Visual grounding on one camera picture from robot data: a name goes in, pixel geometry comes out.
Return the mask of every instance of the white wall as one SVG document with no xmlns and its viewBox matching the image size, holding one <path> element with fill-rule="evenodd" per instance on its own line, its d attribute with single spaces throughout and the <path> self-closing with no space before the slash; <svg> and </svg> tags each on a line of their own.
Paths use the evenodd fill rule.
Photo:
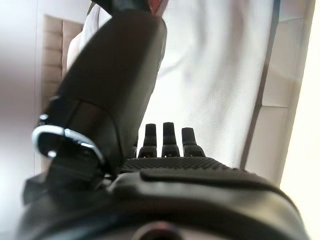
<svg viewBox="0 0 320 240">
<path fill-rule="evenodd" d="M 320 1 L 315 2 L 303 81 L 281 180 L 310 239 L 320 239 Z"/>
<path fill-rule="evenodd" d="M 0 1 L 0 239 L 17 224 L 24 181 L 38 171 L 31 133 L 40 106 L 42 16 L 83 23 L 88 6 L 87 0 Z"/>
</svg>

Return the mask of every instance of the tufted headboard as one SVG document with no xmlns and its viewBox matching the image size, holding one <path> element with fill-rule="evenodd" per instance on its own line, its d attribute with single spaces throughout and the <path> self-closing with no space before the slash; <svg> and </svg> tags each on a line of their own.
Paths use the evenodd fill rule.
<svg viewBox="0 0 320 240">
<path fill-rule="evenodd" d="M 43 55 L 41 75 L 41 109 L 54 96 L 67 71 L 67 54 L 71 40 L 82 31 L 81 23 L 43 16 Z"/>
</svg>

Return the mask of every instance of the white fabric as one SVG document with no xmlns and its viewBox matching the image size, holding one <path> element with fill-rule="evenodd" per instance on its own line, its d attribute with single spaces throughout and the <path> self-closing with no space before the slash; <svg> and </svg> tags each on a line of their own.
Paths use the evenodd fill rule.
<svg viewBox="0 0 320 240">
<path fill-rule="evenodd" d="M 162 146 L 162 124 L 174 122 L 181 153 L 181 128 L 192 127 L 208 157 L 239 166 L 265 62 L 272 10 L 272 0 L 169 1 L 163 15 L 166 52 L 139 130 L 139 146 L 146 124 L 157 124 Z M 99 6 L 92 9 L 80 49 L 110 18 Z"/>
</svg>

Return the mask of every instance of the black object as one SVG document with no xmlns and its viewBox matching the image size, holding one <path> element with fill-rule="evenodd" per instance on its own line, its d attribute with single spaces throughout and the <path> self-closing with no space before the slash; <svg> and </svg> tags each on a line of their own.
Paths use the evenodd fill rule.
<svg viewBox="0 0 320 240">
<path fill-rule="evenodd" d="M 94 0 L 94 2 L 112 16 L 127 10 L 138 10 L 151 14 L 148 0 Z"/>
<path fill-rule="evenodd" d="M 163 146 L 161 156 L 180 157 L 180 152 L 176 141 L 175 126 L 173 122 L 165 122 L 163 124 Z"/>
<path fill-rule="evenodd" d="M 124 11 L 107 22 L 41 115 L 33 132 L 38 150 L 48 156 L 65 139 L 72 140 L 91 148 L 104 171 L 115 176 L 137 138 L 166 34 L 161 17 L 143 11 Z"/>
<path fill-rule="evenodd" d="M 193 128 L 182 128 L 182 145 L 185 157 L 205 157 L 203 149 L 197 145 Z"/>
<path fill-rule="evenodd" d="M 88 43 L 40 116 L 33 141 L 52 164 L 26 181 L 16 239 L 307 240 L 279 188 L 205 157 L 192 128 L 182 129 L 179 157 L 165 123 L 157 158 L 156 126 L 147 125 L 135 158 L 166 27 L 129 9 Z"/>
<path fill-rule="evenodd" d="M 157 128 L 155 124 L 145 126 L 143 147 L 140 149 L 139 158 L 157 157 Z"/>
</svg>

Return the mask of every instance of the upholstered panel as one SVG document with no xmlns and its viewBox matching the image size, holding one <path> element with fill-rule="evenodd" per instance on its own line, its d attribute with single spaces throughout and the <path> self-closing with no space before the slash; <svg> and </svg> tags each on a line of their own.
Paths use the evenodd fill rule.
<svg viewBox="0 0 320 240">
<path fill-rule="evenodd" d="M 43 17 L 41 107 L 48 105 L 67 71 L 71 40 L 82 31 L 80 23 L 45 15 Z"/>
<path fill-rule="evenodd" d="M 263 106 L 289 106 L 302 26 L 301 18 L 278 24 L 263 92 Z"/>
<path fill-rule="evenodd" d="M 262 103 L 257 102 L 244 152 L 245 169 L 275 184 L 280 184 L 291 138 L 314 6 L 315 0 L 281 0 Z"/>
<path fill-rule="evenodd" d="M 277 169 L 287 118 L 287 107 L 263 106 L 260 109 L 245 169 L 279 184 Z"/>
</svg>

